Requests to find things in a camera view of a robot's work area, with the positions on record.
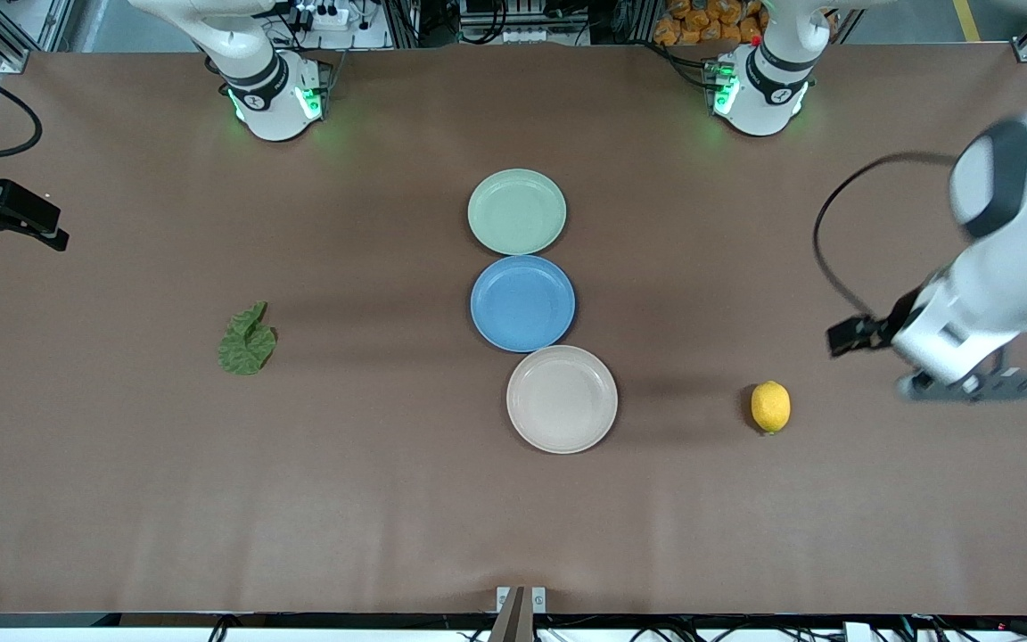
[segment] yellow line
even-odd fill
[[[954,11],[957,11],[957,22],[961,24],[961,33],[965,34],[965,42],[981,42],[982,34],[977,31],[974,22],[974,11],[969,10],[969,0],[953,0]]]

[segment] green plate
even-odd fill
[[[469,230],[499,254],[533,254],[565,227],[558,184],[531,169],[506,169],[483,180],[469,195]]]

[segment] green leaf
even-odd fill
[[[228,323],[228,330],[225,338],[220,340],[218,350],[220,366],[226,373],[260,373],[264,363],[276,348],[276,334],[268,326],[260,324],[260,316],[264,314],[267,305],[267,301],[257,301],[256,305],[234,315]]]

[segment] tabletop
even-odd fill
[[[272,144],[195,54],[34,54],[5,82],[45,135],[0,178],[71,238],[0,233],[0,611],[451,612],[524,582],[560,612],[1027,612],[1027,402],[912,405],[896,354],[832,362],[851,309],[810,249],[855,167],[1027,109],[1027,65],[851,45],[815,76],[750,139],[644,49],[357,52]],[[28,126],[0,101],[0,145]],[[512,166],[565,194],[564,342],[619,388],[581,455],[518,438],[522,356],[469,322],[497,257],[465,203]],[[828,216],[874,307],[961,251],[946,179],[884,167]],[[278,344],[226,374],[255,301]],[[747,422],[767,379],[777,436]]]

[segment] lemon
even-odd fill
[[[791,418],[791,395],[777,382],[763,382],[751,393],[751,416],[769,433],[777,433]]]

